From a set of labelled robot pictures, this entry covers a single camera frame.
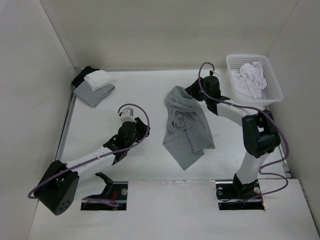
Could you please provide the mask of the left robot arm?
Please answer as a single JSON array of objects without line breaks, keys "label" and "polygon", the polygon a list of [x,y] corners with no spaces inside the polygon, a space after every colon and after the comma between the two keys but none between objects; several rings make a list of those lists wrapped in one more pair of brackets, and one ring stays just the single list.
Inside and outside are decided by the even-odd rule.
[{"label": "left robot arm", "polygon": [[114,166],[149,134],[149,120],[145,124],[136,117],[123,122],[117,134],[96,151],[67,163],[53,161],[29,196],[35,197],[54,215],[61,215],[74,201],[81,174],[99,163]]}]

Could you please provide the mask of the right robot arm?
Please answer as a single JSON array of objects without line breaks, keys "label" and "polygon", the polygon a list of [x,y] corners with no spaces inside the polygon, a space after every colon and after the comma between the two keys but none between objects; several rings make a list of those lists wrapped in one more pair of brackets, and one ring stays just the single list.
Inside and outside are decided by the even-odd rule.
[{"label": "right robot arm", "polygon": [[217,198],[227,201],[246,200],[260,194],[259,170],[281,141],[277,129],[271,123],[271,112],[236,107],[228,97],[221,94],[216,76],[200,78],[185,91],[195,100],[204,101],[213,114],[227,118],[242,128],[245,156],[232,183],[216,184]]}]

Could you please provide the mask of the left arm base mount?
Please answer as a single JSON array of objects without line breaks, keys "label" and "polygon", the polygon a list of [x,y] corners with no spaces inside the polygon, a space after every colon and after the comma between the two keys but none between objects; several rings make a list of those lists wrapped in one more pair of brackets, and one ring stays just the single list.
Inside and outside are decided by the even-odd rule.
[{"label": "left arm base mount", "polygon": [[128,181],[113,181],[102,172],[95,174],[105,184],[100,194],[89,195],[81,200],[81,211],[126,211]]}]

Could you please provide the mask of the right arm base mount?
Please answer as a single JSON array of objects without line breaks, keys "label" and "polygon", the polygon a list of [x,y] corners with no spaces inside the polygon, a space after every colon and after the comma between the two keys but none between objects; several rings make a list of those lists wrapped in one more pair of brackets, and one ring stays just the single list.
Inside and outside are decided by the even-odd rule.
[{"label": "right arm base mount", "polygon": [[245,188],[238,188],[232,181],[217,181],[215,186],[220,211],[265,210],[261,196],[250,199],[261,194],[258,180]]}]

